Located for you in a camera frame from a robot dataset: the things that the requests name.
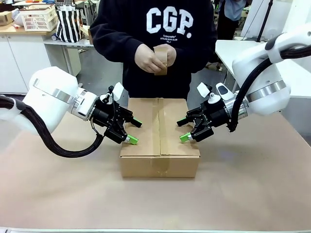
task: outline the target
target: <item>sleeve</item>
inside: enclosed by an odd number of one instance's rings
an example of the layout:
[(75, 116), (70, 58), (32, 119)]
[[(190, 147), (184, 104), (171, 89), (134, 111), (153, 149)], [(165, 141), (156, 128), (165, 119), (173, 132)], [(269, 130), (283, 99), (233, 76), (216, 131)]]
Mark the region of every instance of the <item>sleeve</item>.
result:
[(207, 6), (203, 17), (200, 19), (201, 25), (197, 27), (199, 32), (195, 32), (198, 37), (195, 43), (186, 48), (176, 49), (176, 60), (174, 67), (187, 67), (191, 73), (202, 70), (215, 52), (217, 32), (214, 25), (214, 8), (210, 0), (205, 0)]
[(142, 42), (125, 32), (128, 0), (101, 0), (98, 16), (90, 27), (97, 52), (112, 62), (134, 62)]

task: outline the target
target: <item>black and white striped bag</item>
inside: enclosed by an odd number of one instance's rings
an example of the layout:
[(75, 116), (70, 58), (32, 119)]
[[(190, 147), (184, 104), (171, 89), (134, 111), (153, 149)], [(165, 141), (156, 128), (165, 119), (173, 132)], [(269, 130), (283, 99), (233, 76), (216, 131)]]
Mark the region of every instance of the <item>black and white striped bag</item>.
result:
[(75, 43), (82, 39), (83, 32), (80, 30), (82, 19), (79, 10), (56, 11), (58, 24), (56, 35), (63, 42)]

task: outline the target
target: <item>cardboard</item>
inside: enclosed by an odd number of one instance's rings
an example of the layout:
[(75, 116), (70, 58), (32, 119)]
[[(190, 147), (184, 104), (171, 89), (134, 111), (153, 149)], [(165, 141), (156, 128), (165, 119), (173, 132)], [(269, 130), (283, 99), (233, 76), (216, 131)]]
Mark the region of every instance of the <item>cardboard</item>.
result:
[(130, 99), (129, 109), (143, 122), (136, 128), (126, 124), (128, 134), (139, 139), (137, 145), (123, 143), (120, 152), (123, 177), (195, 177), (200, 151), (195, 143), (181, 143), (179, 136), (192, 130), (178, 127), (186, 114), (185, 100)]
[(167, 48), (166, 47), (154, 47), (156, 57), (166, 66), (165, 69), (162, 69), (160, 72), (155, 73), (156, 76), (167, 75)]
[(89, 28), (90, 28), (90, 26), (87, 26), (87, 25), (80, 26), (80, 30), (87, 37), (87, 39), (89, 39), (89, 43), (92, 45), (93, 44), (93, 38), (92, 38), (92, 35), (91, 35)]
[(0, 26), (6, 26), (12, 22), (13, 22), (12, 12), (10, 11), (0, 12)]

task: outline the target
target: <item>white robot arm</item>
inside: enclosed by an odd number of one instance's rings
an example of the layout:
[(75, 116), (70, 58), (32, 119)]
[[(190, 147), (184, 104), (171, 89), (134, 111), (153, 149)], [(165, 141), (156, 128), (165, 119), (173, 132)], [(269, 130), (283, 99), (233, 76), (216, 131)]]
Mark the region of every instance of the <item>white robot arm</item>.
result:
[(252, 113), (265, 116), (283, 110), (290, 100), (291, 87), (283, 81), (275, 64), (311, 56), (310, 45), (311, 23), (242, 52), (232, 65), (241, 87), (239, 92), (232, 93), (219, 83), (216, 85), (219, 95), (215, 95), (211, 87), (200, 84), (200, 94), (204, 98), (209, 95), (209, 99), (177, 122), (179, 126), (195, 123), (190, 133), (180, 137), (181, 141), (202, 141), (214, 134), (212, 127), (224, 124), (233, 132), (238, 120)]
[[(78, 87), (77, 79), (57, 67), (37, 71), (29, 83), (29, 92), (23, 102), (0, 96), (0, 119), (10, 120), (21, 128), (39, 134), (45, 145), (63, 157), (82, 157), (92, 153), (104, 136), (121, 143), (136, 144), (138, 139), (126, 133), (124, 123), (140, 127), (141, 122), (133, 113), (116, 102), (124, 90), (120, 83), (110, 86), (107, 94), (95, 94)], [(93, 145), (82, 151), (67, 151), (53, 140), (51, 133), (58, 126), (66, 111), (90, 121), (96, 133)], [(98, 133), (94, 124), (106, 127), (104, 135)]]

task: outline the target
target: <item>person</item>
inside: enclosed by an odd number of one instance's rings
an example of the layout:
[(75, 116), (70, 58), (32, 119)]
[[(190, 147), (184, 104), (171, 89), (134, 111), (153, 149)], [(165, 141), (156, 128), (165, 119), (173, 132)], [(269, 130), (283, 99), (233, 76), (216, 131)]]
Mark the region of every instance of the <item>person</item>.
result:
[[(242, 17), (242, 11), (246, 4), (251, 4), (252, 0), (218, 0), (219, 17), (217, 26), (217, 35), (219, 40), (232, 40), (239, 21)], [(219, 71), (222, 70), (222, 61), (214, 54), (207, 68), (216, 63)]]
[[(102, 0), (90, 27), (94, 47), (123, 62), (123, 86), (131, 98), (187, 99), (191, 73), (205, 67), (217, 34), (210, 0)], [(166, 67), (153, 47), (166, 47)]]

